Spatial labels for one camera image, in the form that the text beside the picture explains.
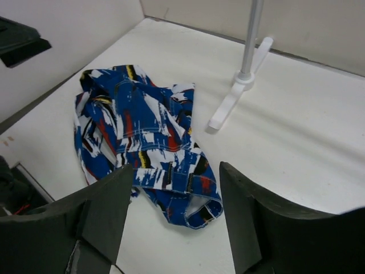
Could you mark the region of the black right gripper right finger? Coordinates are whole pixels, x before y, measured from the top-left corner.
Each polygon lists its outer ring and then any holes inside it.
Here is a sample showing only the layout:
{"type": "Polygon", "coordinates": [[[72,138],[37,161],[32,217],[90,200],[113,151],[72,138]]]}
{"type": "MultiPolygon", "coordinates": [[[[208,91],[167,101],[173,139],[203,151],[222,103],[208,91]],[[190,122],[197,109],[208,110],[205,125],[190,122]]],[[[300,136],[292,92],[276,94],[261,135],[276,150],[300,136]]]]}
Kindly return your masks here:
{"type": "Polygon", "coordinates": [[[291,202],[227,162],[220,185],[236,273],[363,273],[364,209],[341,214],[291,202]]]}

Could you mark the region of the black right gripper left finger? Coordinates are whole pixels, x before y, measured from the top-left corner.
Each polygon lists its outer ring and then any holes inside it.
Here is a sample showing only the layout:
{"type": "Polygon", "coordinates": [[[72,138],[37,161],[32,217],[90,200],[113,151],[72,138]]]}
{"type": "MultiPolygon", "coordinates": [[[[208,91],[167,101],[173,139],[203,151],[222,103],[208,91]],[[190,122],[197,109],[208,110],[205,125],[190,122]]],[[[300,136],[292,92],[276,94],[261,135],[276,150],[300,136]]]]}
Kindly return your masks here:
{"type": "Polygon", "coordinates": [[[130,203],[133,168],[25,215],[1,218],[1,273],[109,273],[130,203]]]}

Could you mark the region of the blue patterned trousers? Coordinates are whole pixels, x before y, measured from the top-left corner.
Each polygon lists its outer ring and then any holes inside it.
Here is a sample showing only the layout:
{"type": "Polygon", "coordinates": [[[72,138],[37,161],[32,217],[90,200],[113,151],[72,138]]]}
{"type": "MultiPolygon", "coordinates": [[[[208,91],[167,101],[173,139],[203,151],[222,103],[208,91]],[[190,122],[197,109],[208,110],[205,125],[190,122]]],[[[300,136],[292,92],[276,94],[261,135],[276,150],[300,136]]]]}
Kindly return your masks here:
{"type": "Polygon", "coordinates": [[[80,77],[74,142],[86,182],[133,168],[140,191],[167,222],[200,229],[223,212],[213,170],[192,135],[195,85],[156,86],[137,65],[91,69],[80,77]]]}

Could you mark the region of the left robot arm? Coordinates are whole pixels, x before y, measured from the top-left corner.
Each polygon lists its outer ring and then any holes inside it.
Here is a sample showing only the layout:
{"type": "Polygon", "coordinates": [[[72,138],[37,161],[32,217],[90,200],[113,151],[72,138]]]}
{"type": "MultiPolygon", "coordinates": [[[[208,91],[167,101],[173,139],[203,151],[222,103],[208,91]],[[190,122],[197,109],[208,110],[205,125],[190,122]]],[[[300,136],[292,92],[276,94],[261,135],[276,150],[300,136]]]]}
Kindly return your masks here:
{"type": "Polygon", "coordinates": [[[52,48],[37,29],[1,17],[1,61],[13,68],[52,48]]]}

